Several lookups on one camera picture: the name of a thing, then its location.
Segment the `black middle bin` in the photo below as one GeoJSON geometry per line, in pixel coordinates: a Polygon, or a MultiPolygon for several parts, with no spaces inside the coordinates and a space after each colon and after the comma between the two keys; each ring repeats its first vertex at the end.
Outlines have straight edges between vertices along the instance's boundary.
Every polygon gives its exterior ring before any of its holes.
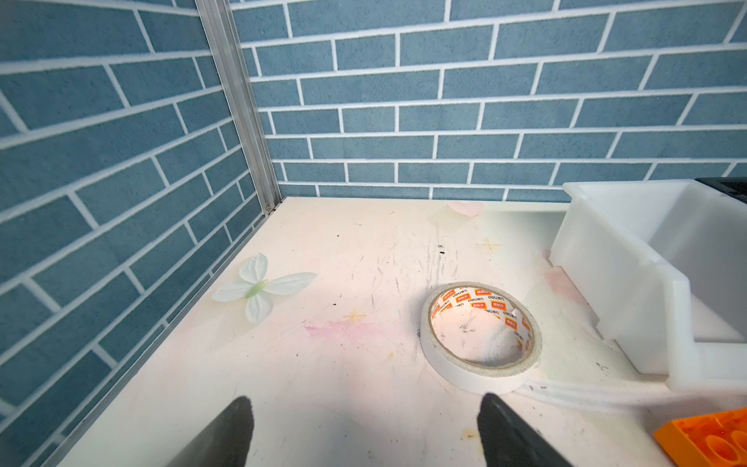
{"type": "Polygon", "coordinates": [[[696,181],[706,185],[721,194],[747,204],[746,177],[700,177],[696,181]]]}

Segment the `white left bin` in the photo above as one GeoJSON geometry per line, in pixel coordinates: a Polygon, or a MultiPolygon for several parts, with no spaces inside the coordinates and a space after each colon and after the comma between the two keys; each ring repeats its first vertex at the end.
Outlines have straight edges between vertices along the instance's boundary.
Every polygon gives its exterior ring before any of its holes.
{"type": "Polygon", "coordinates": [[[569,182],[551,249],[596,328],[675,391],[746,389],[746,205],[696,180],[569,182]]]}

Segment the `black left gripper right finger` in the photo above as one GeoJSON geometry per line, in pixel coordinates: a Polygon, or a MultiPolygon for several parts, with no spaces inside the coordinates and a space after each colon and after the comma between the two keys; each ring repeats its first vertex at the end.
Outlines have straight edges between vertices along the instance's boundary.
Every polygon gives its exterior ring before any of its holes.
{"type": "Polygon", "coordinates": [[[570,466],[496,394],[482,397],[477,422],[487,466],[570,466]]]}

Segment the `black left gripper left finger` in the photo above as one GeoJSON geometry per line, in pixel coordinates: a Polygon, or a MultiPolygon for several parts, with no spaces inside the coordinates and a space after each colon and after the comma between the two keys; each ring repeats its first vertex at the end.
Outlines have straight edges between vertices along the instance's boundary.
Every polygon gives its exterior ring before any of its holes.
{"type": "Polygon", "coordinates": [[[244,466],[254,426],[250,399],[238,397],[179,451],[167,466],[244,466]]]}

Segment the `white tape roll on table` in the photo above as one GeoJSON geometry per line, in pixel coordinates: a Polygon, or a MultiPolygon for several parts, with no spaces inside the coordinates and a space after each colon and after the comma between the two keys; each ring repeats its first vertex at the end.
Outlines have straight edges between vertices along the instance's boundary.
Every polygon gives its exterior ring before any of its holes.
{"type": "Polygon", "coordinates": [[[516,298],[482,283],[434,290],[420,313],[420,344],[431,367],[465,391],[508,394],[527,383],[543,336],[516,298]]]}

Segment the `orange lego near left bin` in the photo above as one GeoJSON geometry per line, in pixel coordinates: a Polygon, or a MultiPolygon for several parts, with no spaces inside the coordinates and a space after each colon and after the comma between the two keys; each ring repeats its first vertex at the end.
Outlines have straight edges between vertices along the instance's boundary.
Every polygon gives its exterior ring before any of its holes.
{"type": "Polygon", "coordinates": [[[667,422],[654,435],[676,466],[745,466],[746,409],[667,422]]]}

